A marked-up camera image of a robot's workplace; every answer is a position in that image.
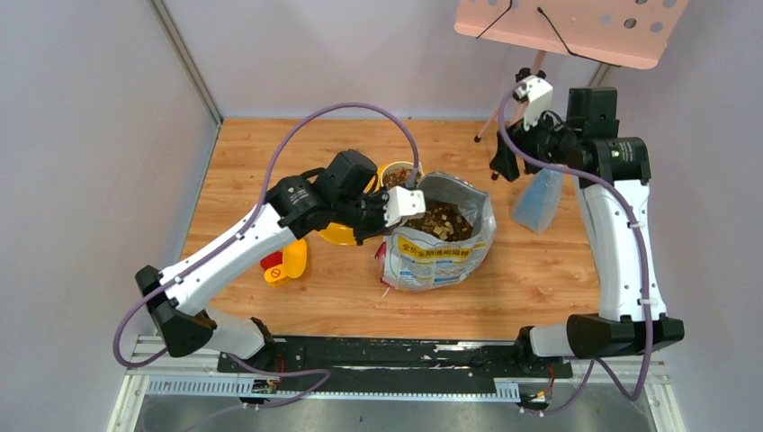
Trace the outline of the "yellow plastic scoop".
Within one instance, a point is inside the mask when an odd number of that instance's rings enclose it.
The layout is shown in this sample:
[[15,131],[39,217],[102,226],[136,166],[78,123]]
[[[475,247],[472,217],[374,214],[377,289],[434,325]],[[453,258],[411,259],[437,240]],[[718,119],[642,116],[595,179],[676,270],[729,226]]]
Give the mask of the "yellow plastic scoop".
[[303,275],[308,262],[309,247],[307,241],[299,239],[283,249],[283,270],[290,279]]

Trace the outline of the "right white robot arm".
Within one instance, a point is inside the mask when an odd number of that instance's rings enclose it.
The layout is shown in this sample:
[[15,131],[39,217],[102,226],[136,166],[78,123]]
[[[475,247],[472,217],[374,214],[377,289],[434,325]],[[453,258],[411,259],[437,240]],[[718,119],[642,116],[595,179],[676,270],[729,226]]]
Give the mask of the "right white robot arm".
[[620,135],[616,90],[571,89],[565,118],[552,111],[552,87],[540,77],[517,84],[508,99],[525,111],[500,124],[490,166],[508,181],[544,170],[576,178],[600,286],[597,312],[522,328],[517,370],[537,375],[550,357],[648,356],[682,341],[684,322],[668,315],[652,263],[649,153],[642,139]]

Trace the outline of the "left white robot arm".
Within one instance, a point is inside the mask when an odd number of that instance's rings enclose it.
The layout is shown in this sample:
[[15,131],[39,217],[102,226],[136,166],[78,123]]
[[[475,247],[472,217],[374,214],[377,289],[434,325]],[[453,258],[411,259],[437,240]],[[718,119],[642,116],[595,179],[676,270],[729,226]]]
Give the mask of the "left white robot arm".
[[207,246],[163,269],[135,274],[142,306],[165,344],[183,357],[206,348],[241,358],[255,372],[268,370],[275,347],[260,319],[239,319],[209,303],[229,283],[274,252],[330,223],[344,223],[362,239],[390,227],[387,197],[371,192],[377,166],[357,150],[343,150],[326,167],[282,178],[255,209]]

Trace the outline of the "pet food bag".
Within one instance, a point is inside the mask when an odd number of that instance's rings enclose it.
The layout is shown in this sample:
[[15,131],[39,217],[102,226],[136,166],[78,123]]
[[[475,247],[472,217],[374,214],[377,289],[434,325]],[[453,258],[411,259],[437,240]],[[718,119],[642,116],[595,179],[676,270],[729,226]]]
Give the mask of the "pet food bag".
[[471,237],[446,242],[403,225],[377,249],[381,283],[404,292],[423,292],[463,282],[480,267],[492,246],[497,221],[489,194],[446,173],[424,175],[425,198],[454,203],[472,224]]

